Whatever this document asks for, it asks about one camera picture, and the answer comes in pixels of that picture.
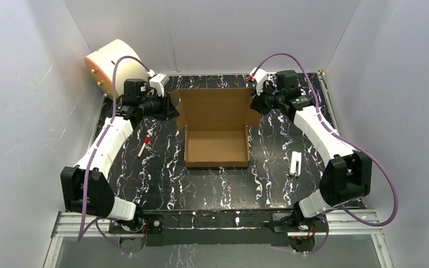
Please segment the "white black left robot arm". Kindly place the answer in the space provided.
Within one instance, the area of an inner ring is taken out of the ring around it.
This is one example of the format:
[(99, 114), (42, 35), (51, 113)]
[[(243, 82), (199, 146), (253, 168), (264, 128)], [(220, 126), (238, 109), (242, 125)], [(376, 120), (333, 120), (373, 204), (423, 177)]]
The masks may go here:
[(164, 89), (169, 77), (157, 74), (149, 81), (127, 79), (124, 93), (113, 103), (98, 137), (74, 165), (63, 168), (60, 179), (66, 210), (102, 218), (122, 220), (130, 232), (144, 227), (137, 205), (115, 195), (108, 178), (121, 146), (144, 117), (161, 121), (179, 116)]

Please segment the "brown cardboard box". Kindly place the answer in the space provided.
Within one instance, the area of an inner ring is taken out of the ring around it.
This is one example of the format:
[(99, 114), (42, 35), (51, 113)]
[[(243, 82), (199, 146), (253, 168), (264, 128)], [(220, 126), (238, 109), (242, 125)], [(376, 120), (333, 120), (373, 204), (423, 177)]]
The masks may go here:
[(250, 162), (249, 126), (261, 114), (253, 109), (250, 88), (176, 89), (177, 126), (185, 130), (187, 168), (246, 168)]

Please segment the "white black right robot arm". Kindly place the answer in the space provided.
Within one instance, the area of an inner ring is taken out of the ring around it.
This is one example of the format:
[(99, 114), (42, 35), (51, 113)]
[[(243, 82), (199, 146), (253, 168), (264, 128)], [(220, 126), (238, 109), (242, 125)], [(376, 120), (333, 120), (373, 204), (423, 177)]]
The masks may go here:
[(307, 136), (325, 164), (318, 190), (293, 207), (297, 230), (307, 231), (315, 216), (370, 193), (372, 160), (336, 137), (337, 131), (317, 111), (314, 99), (301, 93), (295, 71), (277, 72), (272, 83), (266, 71), (254, 68), (250, 82), (255, 86), (251, 109), (261, 114), (280, 110)]

